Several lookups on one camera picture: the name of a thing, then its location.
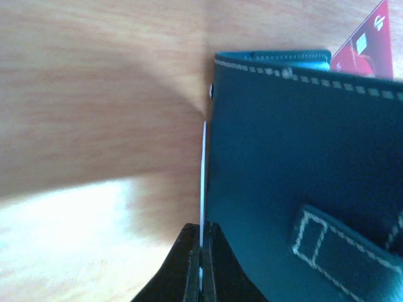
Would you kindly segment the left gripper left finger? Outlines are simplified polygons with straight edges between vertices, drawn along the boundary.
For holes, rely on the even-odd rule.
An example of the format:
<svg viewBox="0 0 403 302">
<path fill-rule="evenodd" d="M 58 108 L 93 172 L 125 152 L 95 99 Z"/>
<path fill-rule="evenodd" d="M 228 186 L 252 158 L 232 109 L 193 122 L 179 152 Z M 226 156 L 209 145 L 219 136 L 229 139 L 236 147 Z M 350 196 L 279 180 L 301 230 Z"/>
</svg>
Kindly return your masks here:
<svg viewBox="0 0 403 302">
<path fill-rule="evenodd" d="M 198 301 L 199 260 L 199 226 L 187 223 L 160 269 L 132 301 Z"/>
</svg>

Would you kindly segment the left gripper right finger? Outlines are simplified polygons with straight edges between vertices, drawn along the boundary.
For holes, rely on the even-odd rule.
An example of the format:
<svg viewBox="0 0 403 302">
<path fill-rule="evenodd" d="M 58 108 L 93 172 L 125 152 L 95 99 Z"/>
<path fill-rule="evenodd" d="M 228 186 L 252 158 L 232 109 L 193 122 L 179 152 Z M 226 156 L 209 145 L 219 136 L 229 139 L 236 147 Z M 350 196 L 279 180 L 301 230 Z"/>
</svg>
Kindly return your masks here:
<svg viewBox="0 0 403 302">
<path fill-rule="evenodd" d="M 221 227 L 207 222 L 201 248 L 202 301 L 266 301 L 247 277 Z"/>
</svg>

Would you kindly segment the blue leather card holder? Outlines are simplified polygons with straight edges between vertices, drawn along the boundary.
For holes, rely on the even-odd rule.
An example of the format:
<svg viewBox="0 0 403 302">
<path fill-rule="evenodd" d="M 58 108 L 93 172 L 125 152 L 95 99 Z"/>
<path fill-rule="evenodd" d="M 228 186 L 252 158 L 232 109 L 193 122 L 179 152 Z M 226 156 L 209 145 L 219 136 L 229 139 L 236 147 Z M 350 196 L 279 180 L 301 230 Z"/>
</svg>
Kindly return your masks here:
<svg viewBox="0 0 403 302">
<path fill-rule="evenodd" d="M 402 300 L 402 84 L 215 56 L 207 220 L 269 301 Z"/>
</svg>

